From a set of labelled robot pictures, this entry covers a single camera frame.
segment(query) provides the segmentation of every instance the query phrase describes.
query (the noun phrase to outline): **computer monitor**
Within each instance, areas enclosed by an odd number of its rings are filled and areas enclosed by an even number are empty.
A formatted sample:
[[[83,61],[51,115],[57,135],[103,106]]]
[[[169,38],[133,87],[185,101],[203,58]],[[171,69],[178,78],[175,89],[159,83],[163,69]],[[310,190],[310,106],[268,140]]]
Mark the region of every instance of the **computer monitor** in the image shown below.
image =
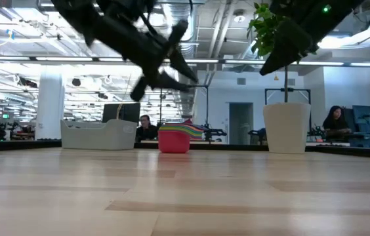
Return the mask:
[[[120,104],[105,104],[102,122],[117,119],[117,111]],[[140,120],[140,103],[122,104],[119,110],[119,119],[137,123]]]

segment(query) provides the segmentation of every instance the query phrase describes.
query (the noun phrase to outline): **ceiling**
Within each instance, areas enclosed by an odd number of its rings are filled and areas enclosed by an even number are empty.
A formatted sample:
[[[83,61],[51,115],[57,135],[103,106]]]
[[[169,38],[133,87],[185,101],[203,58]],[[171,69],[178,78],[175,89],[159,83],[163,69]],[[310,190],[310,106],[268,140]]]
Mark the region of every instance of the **ceiling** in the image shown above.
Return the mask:
[[[182,38],[182,53],[186,58],[244,58],[254,59],[247,52],[250,45],[246,33],[247,24],[253,17],[252,1],[194,1],[194,13],[190,13],[188,1],[159,1],[162,14],[153,14],[151,23],[163,35],[168,35],[171,26],[181,18],[187,18],[190,27]],[[13,0],[0,5],[0,56],[91,56],[119,57],[111,48],[95,41],[91,48],[84,43],[83,36],[78,34],[55,10],[50,1]],[[235,10],[243,10],[245,19],[234,21]],[[357,33],[363,21],[370,19],[370,1],[366,1],[361,12],[349,16],[336,31]],[[136,26],[144,30],[142,22]],[[213,34],[217,34],[216,43],[212,43]],[[320,61],[353,61],[370,62],[370,47],[364,49],[321,49],[315,56],[305,60]],[[65,117],[77,120],[99,121],[103,105],[114,102],[130,102],[129,92],[141,75],[141,69],[130,65],[96,65],[72,64],[61,65],[66,81]],[[20,78],[40,85],[41,64],[2,63],[0,62],[0,111],[13,111],[15,117],[29,121],[35,119],[38,89],[20,85]],[[205,66],[192,67],[206,71]],[[175,70],[161,68],[179,81],[187,81]],[[211,68],[216,72],[213,79],[224,78],[219,75],[224,71],[234,71],[230,66]],[[311,68],[293,66],[291,71],[303,76]],[[244,72],[258,71],[251,66],[244,67]],[[206,74],[198,73],[200,81]],[[72,79],[80,79],[81,85],[74,86]],[[222,86],[224,79],[216,81],[216,86]],[[108,99],[98,97],[96,91],[105,94]],[[165,95],[162,103],[162,117],[166,121],[179,121],[181,115],[192,112],[193,93],[179,94],[173,91],[162,91]],[[150,114],[152,119],[160,116],[160,90],[149,90],[142,101],[142,114]]]

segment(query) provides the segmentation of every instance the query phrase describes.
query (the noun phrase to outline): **dark hair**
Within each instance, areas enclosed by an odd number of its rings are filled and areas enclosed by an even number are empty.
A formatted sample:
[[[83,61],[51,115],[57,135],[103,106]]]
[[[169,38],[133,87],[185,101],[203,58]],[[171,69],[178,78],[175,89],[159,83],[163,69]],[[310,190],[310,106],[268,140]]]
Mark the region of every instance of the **dark hair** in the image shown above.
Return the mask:
[[[334,111],[336,111],[338,109],[340,109],[342,111],[342,108],[340,106],[333,106],[333,107],[331,107],[331,109],[329,110],[328,116],[327,116],[327,118],[325,120],[326,121],[333,121],[334,120]],[[342,114],[337,119],[337,121],[340,121],[341,118],[342,118]]]
[[[140,119],[143,118],[143,117],[146,117],[147,120],[150,121],[150,116],[148,116],[148,115],[142,115],[142,116],[140,116]]]

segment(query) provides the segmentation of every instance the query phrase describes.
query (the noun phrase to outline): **doorway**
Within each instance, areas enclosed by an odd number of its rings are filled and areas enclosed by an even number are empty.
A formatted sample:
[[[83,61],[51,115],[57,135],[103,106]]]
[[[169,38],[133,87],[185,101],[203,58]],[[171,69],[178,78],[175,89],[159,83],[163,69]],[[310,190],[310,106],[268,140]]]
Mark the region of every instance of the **doorway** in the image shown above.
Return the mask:
[[[229,144],[249,145],[253,130],[253,103],[229,104]]]

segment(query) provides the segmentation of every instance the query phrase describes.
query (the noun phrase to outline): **person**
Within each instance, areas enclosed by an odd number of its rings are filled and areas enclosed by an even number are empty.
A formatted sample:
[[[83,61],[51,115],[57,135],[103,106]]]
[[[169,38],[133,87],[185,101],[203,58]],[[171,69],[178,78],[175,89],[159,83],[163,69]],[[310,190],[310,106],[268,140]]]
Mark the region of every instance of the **person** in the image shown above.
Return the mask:
[[[157,127],[150,123],[150,117],[148,115],[142,115],[140,117],[141,126],[137,128],[135,134],[137,142],[141,140],[152,140],[157,137]]]
[[[351,130],[348,128],[347,122],[342,116],[342,108],[340,106],[333,106],[329,110],[327,118],[323,122],[327,137],[341,137],[344,134],[350,134]]]

